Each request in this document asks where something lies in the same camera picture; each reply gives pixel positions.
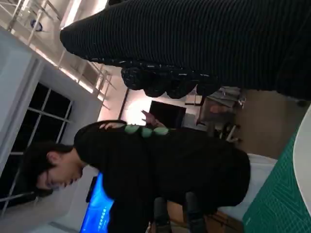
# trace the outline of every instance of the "floor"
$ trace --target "floor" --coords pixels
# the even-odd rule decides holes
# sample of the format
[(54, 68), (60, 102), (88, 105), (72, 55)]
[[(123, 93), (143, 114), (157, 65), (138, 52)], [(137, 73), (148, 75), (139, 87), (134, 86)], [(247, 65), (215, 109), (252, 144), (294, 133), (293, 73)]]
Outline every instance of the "floor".
[(251, 90), (246, 97), (245, 107), (236, 118), (241, 125), (237, 133), (242, 139), (239, 147), (247, 153), (277, 159), (298, 129), (308, 106), (299, 107), (276, 92)]

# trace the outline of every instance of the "green cutting mat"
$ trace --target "green cutting mat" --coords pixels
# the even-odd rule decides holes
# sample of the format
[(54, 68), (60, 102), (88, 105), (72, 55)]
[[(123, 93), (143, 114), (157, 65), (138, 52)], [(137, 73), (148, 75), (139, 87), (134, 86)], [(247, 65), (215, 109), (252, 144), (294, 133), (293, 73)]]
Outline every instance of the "green cutting mat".
[(295, 138), (296, 134), (244, 215), (246, 233), (311, 233), (311, 217), (294, 174)]

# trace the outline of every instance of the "glowing blue screen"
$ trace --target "glowing blue screen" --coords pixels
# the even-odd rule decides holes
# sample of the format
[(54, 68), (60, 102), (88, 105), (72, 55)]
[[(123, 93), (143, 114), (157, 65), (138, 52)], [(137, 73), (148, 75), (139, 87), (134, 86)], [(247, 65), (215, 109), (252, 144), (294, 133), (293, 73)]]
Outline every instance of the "glowing blue screen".
[(113, 200), (107, 197), (103, 189), (103, 175), (99, 173), (80, 232), (107, 233), (112, 204)]

